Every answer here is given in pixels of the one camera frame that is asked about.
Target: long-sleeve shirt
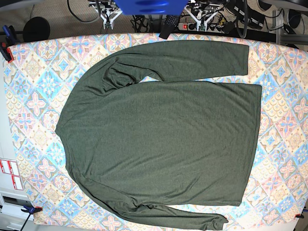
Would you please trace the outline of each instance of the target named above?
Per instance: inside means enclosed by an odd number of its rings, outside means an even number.
[[[56,133],[81,190],[122,219],[221,230],[219,214],[167,205],[239,206],[260,123],[259,85],[193,81],[247,75],[249,47],[171,41],[131,47],[77,82]],[[145,77],[158,81],[139,83]]]

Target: dark green shirt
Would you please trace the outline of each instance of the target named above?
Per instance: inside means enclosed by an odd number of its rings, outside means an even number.
[[[260,124],[259,85],[192,81],[247,75],[249,47],[158,42],[103,59],[79,80],[56,133],[66,169],[128,221],[221,230],[219,214],[167,205],[241,203]],[[149,76],[159,81],[139,83]]]

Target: patterned fabric cover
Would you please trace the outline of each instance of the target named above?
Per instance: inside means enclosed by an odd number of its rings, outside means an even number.
[[[308,199],[308,53],[237,38],[174,34],[168,40],[180,39],[249,45],[249,75],[207,81],[260,84],[263,91],[257,153],[242,204],[174,207],[222,214],[229,220],[226,230],[293,221]],[[68,176],[64,149],[54,133],[70,91],[91,66],[118,50],[159,41],[157,34],[114,34],[11,47],[15,60],[4,62],[8,117],[25,192],[33,205],[43,207],[35,214],[36,224],[172,230],[127,222],[97,206]]]

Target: floral tile pattern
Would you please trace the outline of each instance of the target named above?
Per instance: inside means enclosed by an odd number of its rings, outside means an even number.
[[[225,230],[294,221],[308,199],[308,54],[263,42],[172,34],[168,40],[215,40],[250,46],[248,75],[201,81],[262,85],[256,156],[239,207],[174,205],[219,213]],[[43,211],[35,223],[99,231],[177,231],[136,224],[98,206],[69,177],[55,128],[74,85],[93,65],[127,47],[163,42],[158,34],[110,34],[60,38],[11,47],[4,87],[12,141],[29,200]]]

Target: shirt sleeve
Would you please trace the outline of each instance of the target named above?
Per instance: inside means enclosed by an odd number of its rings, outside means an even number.
[[[247,75],[248,53],[246,45],[194,40],[156,42],[118,51],[90,68],[77,82],[57,128],[86,110],[98,96],[139,83],[146,76],[178,82]]]
[[[127,221],[193,230],[222,230],[228,220],[220,214],[192,213],[164,205],[137,205],[133,198],[76,173],[82,191],[98,205]]]

